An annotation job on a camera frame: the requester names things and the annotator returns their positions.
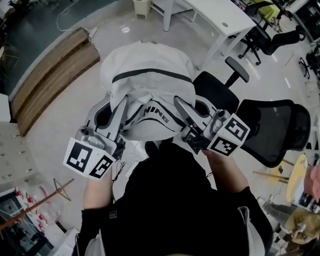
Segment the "white floor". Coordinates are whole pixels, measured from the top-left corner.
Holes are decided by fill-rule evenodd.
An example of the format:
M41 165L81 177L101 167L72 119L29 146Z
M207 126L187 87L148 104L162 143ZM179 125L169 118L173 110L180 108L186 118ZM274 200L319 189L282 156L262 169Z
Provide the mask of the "white floor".
M163 31L162 17L152 11L147 20L136 19L132 12L109 20L99 26L93 42L101 52L104 59L113 49L124 46L138 40L145 42L155 41L178 48L185 52L196 67L204 58L212 42L217 38L218 32L198 15L196 22L189 22L192 12L175 15L171 19L171 27L168 32ZM283 18L284 27L288 31L294 30L296 23ZM272 28L267 29L273 36L276 32ZM230 56L235 58L250 75L248 83L237 80L231 90L240 100L281 100L291 99L297 104L301 104L312 113L314 107L319 105L319 96L315 91L315 75L312 73L310 82L303 76L303 71L298 64L300 57L305 57L310 50L310 43L307 39L303 42L283 46L279 48L273 56L266 56L259 53L262 64L256 66L255 56L249 52L243 59L238 59L238 55L243 53L246 45L239 43L231 51ZM232 70L224 63L225 57L217 52L206 67L206 71L225 82L232 74ZM195 69L195 77L200 72ZM65 209L60 221L66 228L81 227L82 196L85 189L86 180L67 169L62 165L66 147L70 137L76 134L77 129L84 124L90 108L100 101L105 95L105 90L100 83L100 63L96 64L75 82L73 82L41 115L35 125L27 135L27 142L37 164L38 169L47 177L49 181L53 177L61 183L65 183L71 178L75 181L67 187L67 192L72 202L65 202ZM127 178L125 173L129 170L134 160L140 161L146 158L143 152L143 143L136 147L136 157L133 152L137 141L128 141L127 148L122 160L128 165L114 184L114 194L119 198L125 188ZM299 152L288 152L286 159L295 162ZM234 154L234 158L248 178L253 194L268 198L270 194L277 195L275 202L286 203L286 185L280 183L270 184L267 179L253 174L253 171L267 172L267 168L262 166L257 160L242 150ZM209 166L205 156L200 153L196 156L197 161L209 172ZM290 169L284 170L284 175L290 175ZM212 177L210 177L212 187L215 187Z

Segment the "person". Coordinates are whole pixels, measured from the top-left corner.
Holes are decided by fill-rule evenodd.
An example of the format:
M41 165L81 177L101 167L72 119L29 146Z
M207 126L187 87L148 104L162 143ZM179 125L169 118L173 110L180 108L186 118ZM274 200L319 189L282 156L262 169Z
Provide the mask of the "person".
M217 190L192 153L165 140L145 144L149 155L113 203L112 172L88 179L79 255L264 256L272 227L232 157L207 156Z
M280 20L282 16L286 16L287 18L291 19L292 18L292 13L286 9L284 9L283 7L280 8L280 12L277 15L277 17L273 17L273 24L275 26L275 30L276 31L280 31L282 32L281 26L280 26Z
M320 235L320 215L297 206L287 206L266 201L262 208L271 215L287 233L292 241L304 245Z

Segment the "black shirt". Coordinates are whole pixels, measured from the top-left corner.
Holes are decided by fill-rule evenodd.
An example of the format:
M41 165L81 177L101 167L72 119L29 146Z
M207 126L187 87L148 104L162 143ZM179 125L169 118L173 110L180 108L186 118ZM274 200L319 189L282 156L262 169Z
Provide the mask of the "black shirt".
M122 198L82 211L80 254L101 229L106 255L248 255L247 206L266 252L273 231L249 187L224 194L211 188L193 155L175 144L140 162Z

